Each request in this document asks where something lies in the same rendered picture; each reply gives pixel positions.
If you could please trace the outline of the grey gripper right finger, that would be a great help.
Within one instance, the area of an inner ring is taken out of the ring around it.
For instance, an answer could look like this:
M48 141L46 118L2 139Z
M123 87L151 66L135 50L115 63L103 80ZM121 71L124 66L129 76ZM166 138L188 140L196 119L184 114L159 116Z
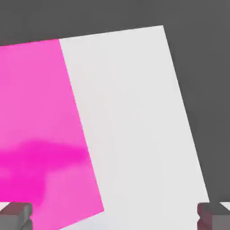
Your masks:
M198 203L197 214L197 230L230 230L230 211L220 203Z

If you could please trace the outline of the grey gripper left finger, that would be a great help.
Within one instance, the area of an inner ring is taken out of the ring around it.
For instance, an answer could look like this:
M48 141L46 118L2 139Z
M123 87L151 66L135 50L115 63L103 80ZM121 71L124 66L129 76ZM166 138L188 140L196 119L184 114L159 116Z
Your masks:
M0 230L33 230L31 203L11 202L0 210Z

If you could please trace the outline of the large pink box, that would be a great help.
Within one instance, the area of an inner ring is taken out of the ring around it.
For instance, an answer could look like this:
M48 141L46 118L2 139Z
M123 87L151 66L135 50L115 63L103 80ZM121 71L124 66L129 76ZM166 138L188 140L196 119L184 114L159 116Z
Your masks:
M0 202L31 203L34 230L104 210L59 40L0 47Z

